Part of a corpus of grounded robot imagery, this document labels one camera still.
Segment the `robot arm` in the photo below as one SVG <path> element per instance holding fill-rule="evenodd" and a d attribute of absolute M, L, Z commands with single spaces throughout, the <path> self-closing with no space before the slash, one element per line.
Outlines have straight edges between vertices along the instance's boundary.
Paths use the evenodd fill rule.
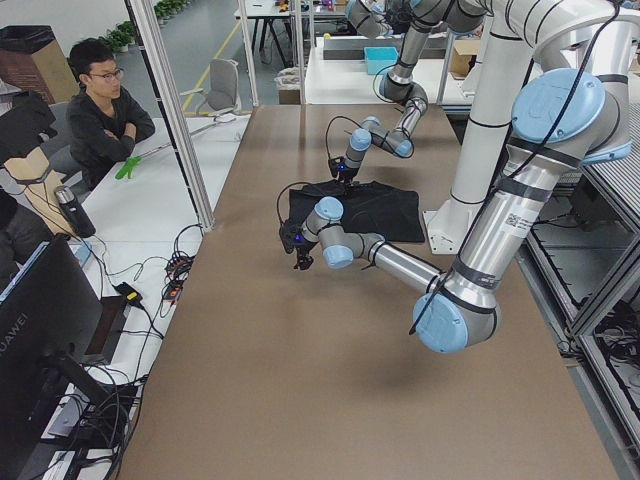
<path fill-rule="evenodd" d="M 403 107 L 400 120 L 389 130 L 378 118 L 366 117 L 352 132 L 345 153 L 328 160 L 332 177 L 349 184 L 373 145 L 400 158 L 413 154 L 411 135 L 428 109 L 428 96 L 413 80 L 413 70 L 429 34 L 440 23 L 456 33 L 471 32 L 485 10 L 469 1 L 350 1 L 345 13 L 356 31 L 370 39 L 394 34 L 399 20 L 408 23 L 399 57 L 383 71 L 378 90 L 383 100 Z"/>
<path fill-rule="evenodd" d="M 331 269 L 364 258 L 423 290 L 410 331 L 426 347 L 456 353 L 484 342 L 501 324 L 495 292 L 560 177 L 630 154 L 628 107 L 625 74 L 558 68 L 528 82 L 511 109 L 509 162 L 446 272 L 378 233 L 346 232 L 343 206 L 331 196 L 316 203 L 292 236 L 298 266 L 310 266 L 315 246 Z"/>

